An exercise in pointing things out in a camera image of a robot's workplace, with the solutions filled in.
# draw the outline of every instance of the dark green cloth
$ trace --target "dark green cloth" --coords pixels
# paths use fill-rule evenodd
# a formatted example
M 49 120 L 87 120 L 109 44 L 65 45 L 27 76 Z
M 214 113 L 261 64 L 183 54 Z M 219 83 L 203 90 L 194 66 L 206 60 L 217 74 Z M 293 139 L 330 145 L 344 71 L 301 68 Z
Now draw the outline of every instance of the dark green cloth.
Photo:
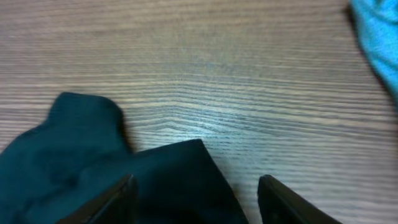
M 0 222 L 55 223 L 126 174 L 138 183 L 137 223 L 248 223 L 201 140 L 132 154 L 118 106 L 74 93 L 0 154 Z

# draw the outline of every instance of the black fabric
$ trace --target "black fabric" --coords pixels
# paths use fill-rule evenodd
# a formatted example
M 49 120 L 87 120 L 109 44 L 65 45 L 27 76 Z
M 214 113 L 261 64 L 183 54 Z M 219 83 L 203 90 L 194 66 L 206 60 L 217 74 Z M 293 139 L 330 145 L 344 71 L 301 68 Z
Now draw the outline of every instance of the black fabric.
M 62 93 L 43 124 L 0 154 L 1 223 L 55 223 L 128 174 L 138 224 L 248 223 L 201 140 L 132 154 L 122 130 L 111 100 Z

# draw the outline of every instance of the light blue cloth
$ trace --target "light blue cloth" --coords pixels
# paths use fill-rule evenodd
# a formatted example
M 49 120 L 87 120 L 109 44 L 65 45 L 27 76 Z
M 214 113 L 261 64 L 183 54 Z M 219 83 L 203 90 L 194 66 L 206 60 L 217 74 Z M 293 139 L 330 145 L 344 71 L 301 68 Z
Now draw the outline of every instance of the light blue cloth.
M 398 105 L 398 0 L 351 0 L 358 40 Z

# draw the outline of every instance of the wood grain surface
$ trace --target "wood grain surface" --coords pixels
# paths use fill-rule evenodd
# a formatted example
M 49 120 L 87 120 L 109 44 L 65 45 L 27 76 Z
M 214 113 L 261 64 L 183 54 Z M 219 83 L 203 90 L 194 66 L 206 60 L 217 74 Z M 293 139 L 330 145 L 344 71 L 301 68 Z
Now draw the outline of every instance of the wood grain surface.
M 102 95 L 138 151 L 202 138 L 251 223 L 263 174 L 343 223 L 398 223 L 396 111 L 346 8 L 0 0 L 0 150 L 60 92 Z

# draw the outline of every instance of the black cloth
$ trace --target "black cloth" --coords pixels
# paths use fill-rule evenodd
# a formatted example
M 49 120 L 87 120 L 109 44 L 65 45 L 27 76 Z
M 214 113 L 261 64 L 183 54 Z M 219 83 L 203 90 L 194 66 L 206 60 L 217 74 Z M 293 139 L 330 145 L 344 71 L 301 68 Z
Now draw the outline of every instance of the black cloth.
M 201 140 L 133 154 L 118 106 L 74 93 L 0 154 L 0 221 L 56 223 L 128 174 L 138 224 L 248 223 Z

